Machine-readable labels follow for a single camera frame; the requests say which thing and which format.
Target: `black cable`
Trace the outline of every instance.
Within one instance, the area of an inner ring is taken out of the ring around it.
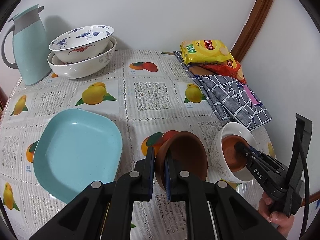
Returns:
[[[300,152],[300,156],[301,156],[301,160],[302,160],[304,184],[305,184],[305,206],[304,206],[304,212],[303,212],[302,227],[301,227],[300,237],[299,237],[299,239],[300,239],[303,236],[303,234],[305,233],[306,228],[307,228],[308,215],[309,215],[310,185],[309,185],[309,174],[308,174],[307,160],[306,160],[306,156],[304,155],[304,151],[302,148],[302,143],[301,143],[299,133],[296,134],[296,141],[298,142],[299,152]]]

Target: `finger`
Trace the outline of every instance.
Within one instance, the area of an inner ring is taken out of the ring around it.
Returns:
[[[267,206],[273,203],[272,198],[270,198],[270,197],[267,195],[266,192],[264,192],[264,193],[262,194],[262,198],[263,198],[264,202],[267,204]]]
[[[287,237],[290,229],[292,228],[294,216],[291,215],[288,218],[284,213],[275,211],[270,215],[270,220],[272,223],[279,225],[277,230],[279,231],[279,233],[281,233],[281,235]]]
[[[264,202],[263,199],[260,199],[259,201],[259,209],[258,209],[260,215],[262,215],[269,223],[270,223],[270,211],[268,209],[268,206]]]

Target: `blue checkered cloth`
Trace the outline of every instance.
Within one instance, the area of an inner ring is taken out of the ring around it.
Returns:
[[[180,52],[174,51],[174,54],[220,120],[233,119],[250,131],[271,121],[268,110],[246,84],[227,76],[193,75],[189,70],[191,66],[184,63]]]

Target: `light blue thermos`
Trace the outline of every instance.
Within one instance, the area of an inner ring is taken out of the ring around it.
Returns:
[[[47,62],[49,43],[39,12],[38,4],[17,14],[9,20],[13,20],[13,26],[4,36],[1,54],[2,60],[10,68],[17,68],[27,86],[34,85],[45,78],[51,71]],[[4,54],[4,42],[10,32],[13,32],[13,55],[15,63],[10,63]]]

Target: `yellow chips bag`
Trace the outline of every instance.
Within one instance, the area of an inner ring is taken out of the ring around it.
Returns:
[[[183,41],[180,48],[186,64],[235,62],[228,48],[219,40]]]

